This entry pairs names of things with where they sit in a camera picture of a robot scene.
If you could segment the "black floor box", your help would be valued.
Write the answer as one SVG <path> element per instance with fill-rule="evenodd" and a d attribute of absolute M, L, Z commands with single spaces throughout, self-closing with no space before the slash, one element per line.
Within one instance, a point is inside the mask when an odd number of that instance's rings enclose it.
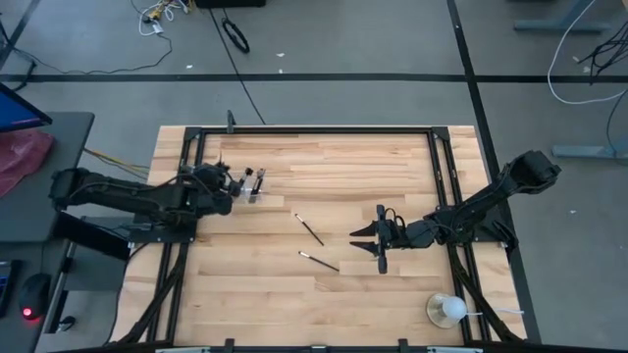
<path fill-rule="evenodd" d="M 194 0 L 202 9 L 264 7 L 268 0 Z"/>

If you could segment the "grey desk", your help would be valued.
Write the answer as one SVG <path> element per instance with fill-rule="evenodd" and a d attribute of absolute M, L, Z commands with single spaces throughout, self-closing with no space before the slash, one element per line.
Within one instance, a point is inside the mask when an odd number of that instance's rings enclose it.
<path fill-rule="evenodd" d="M 54 143 L 43 165 L 0 198 L 0 261 L 19 262 L 6 315 L 0 318 L 0 353 L 35 350 L 45 319 L 24 320 L 20 290 L 26 279 L 38 273 L 56 280 L 69 246 L 54 235 L 58 212 L 48 194 L 53 173 L 78 164 L 94 115 L 63 112 L 50 117 L 53 123 L 41 130 L 51 134 Z"/>

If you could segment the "black desk bracket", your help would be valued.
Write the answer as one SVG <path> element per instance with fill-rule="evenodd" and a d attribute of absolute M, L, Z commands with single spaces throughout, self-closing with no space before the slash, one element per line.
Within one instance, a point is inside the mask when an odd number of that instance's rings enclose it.
<path fill-rule="evenodd" d="M 118 260 L 127 260 L 131 253 L 129 243 L 121 236 L 66 213 L 58 215 L 51 234 Z"/>

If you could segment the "black keyboard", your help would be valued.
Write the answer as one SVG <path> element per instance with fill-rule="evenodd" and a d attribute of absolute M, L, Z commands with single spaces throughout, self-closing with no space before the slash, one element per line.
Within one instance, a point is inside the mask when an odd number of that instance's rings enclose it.
<path fill-rule="evenodd" d="M 0 261 L 0 319 L 6 316 L 21 267 L 21 260 Z"/>

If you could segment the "thick black makeup brush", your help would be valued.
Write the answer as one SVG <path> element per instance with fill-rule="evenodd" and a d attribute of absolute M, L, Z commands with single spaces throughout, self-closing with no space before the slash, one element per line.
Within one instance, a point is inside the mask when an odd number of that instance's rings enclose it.
<path fill-rule="evenodd" d="M 254 181 L 253 186 L 249 193 L 249 198 L 248 198 L 249 204 L 254 204 L 258 200 L 265 174 L 266 174 L 265 169 L 260 169 L 257 171 L 256 180 Z"/>

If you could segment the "computer monitor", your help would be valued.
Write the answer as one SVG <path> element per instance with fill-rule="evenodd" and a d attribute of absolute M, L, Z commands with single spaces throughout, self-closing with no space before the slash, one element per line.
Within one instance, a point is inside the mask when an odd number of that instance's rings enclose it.
<path fill-rule="evenodd" d="M 0 132 L 52 124 L 52 119 L 0 83 Z"/>

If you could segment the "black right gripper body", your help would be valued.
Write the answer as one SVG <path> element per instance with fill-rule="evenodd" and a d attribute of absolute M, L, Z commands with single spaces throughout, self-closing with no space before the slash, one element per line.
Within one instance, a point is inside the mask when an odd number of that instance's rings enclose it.
<path fill-rule="evenodd" d="M 392 219 L 388 219 L 387 209 L 383 205 L 378 205 L 376 210 L 378 217 L 376 255 L 380 274 L 388 272 L 387 250 L 427 248 L 434 242 L 437 233 L 437 225 L 434 222 L 418 221 L 407 225 L 401 216 L 393 215 Z"/>

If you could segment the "pink cloth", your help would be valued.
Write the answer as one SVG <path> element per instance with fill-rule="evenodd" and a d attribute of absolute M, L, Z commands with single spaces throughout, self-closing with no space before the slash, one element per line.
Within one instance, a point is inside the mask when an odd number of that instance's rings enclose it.
<path fill-rule="evenodd" d="M 0 198 L 41 167 L 54 141 L 35 128 L 0 132 Z"/>

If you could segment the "black aluminium table frame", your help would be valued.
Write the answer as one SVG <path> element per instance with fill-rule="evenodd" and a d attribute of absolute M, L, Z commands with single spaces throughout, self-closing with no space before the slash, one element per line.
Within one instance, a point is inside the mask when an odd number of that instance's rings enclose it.
<path fill-rule="evenodd" d="M 268 184 L 261 204 L 236 202 L 230 215 L 199 223 L 179 299 L 178 346 L 358 353 L 481 337 L 478 317 L 442 329 L 426 314 L 432 295 L 455 292 L 443 246 L 394 250 L 380 274 L 369 253 L 349 244 L 378 205 L 413 222 L 483 188 L 473 127 L 265 126 L 212 131 L 189 147 L 191 157 L 224 159 L 236 172 L 263 168 Z"/>

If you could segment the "thin black makeup brush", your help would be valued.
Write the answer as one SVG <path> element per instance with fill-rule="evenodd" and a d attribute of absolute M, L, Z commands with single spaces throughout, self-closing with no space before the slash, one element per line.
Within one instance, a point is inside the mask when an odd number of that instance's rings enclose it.
<path fill-rule="evenodd" d="M 305 222 L 298 214 L 294 214 L 294 216 L 298 219 L 298 221 L 307 229 L 307 231 L 316 239 L 316 241 L 321 245 L 325 246 L 323 240 L 314 232 L 314 230 L 310 227 L 310 225 Z"/>

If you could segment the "clear acrylic brush organizer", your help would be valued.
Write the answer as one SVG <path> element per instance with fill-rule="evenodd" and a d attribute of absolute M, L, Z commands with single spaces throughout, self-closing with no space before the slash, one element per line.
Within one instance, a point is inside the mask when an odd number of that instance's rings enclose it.
<path fill-rule="evenodd" d="M 240 204 L 249 204 L 248 203 L 249 193 L 250 193 L 250 190 L 251 190 L 251 188 L 253 186 L 254 181 L 256 180 L 256 173 L 257 173 L 258 170 L 254 171 L 252 176 L 249 177 L 246 180 L 245 185 L 244 185 L 244 189 L 242 190 L 242 193 L 240 194 L 240 196 L 237 199 L 238 203 L 240 203 Z M 261 204 L 266 199 L 267 193 L 266 193 L 265 187 L 267 186 L 267 184 L 268 184 L 268 182 L 266 181 L 266 174 L 265 174 L 264 181 L 263 181 L 263 184 L 261 186 L 260 196 L 258 197 L 258 200 L 253 205 Z"/>

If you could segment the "black computer mouse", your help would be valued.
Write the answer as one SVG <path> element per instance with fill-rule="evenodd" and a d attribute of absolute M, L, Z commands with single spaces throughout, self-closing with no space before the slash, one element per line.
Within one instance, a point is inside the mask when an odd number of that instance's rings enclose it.
<path fill-rule="evenodd" d="M 34 321 L 43 316 L 48 306 L 51 276 L 39 273 L 28 277 L 19 295 L 19 306 L 23 317 Z"/>

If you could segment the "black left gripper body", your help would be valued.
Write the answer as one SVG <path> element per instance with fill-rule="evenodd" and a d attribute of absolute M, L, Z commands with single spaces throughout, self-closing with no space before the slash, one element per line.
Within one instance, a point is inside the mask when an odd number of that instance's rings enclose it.
<path fill-rule="evenodd" d="M 228 215 L 233 199 L 227 188 L 229 166 L 202 164 L 187 169 L 188 178 L 198 190 L 195 210 L 199 216 Z"/>

